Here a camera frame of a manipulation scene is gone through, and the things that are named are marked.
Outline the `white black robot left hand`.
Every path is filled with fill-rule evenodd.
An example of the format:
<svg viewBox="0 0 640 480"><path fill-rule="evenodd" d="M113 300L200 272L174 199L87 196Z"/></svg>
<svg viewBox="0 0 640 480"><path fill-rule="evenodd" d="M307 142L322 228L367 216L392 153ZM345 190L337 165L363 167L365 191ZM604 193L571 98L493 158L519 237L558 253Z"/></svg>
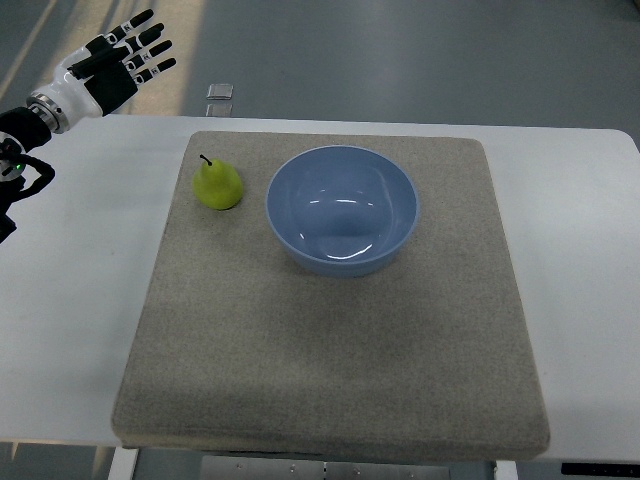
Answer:
<svg viewBox="0 0 640 480"><path fill-rule="evenodd" d="M52 81L27 98L27 108L56 134L119 109L142 85L176 65L164 56L172 47L162 37L164 25L148 24L153 16L153 10L144 10L66 56Z"/></svg>

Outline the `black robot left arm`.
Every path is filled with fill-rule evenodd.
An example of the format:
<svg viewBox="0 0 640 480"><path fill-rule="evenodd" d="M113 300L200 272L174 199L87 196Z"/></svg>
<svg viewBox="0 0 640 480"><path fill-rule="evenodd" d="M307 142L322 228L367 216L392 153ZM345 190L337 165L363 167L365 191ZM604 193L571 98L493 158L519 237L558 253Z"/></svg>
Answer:
<svg viewBox="0 0 640 480"><path fill-rule="evenodd" d="M50 164L29 155L50 140L51 127L39 107L1 114L1 242L17 229L10 207L40 193L55 177Z"/></svg>

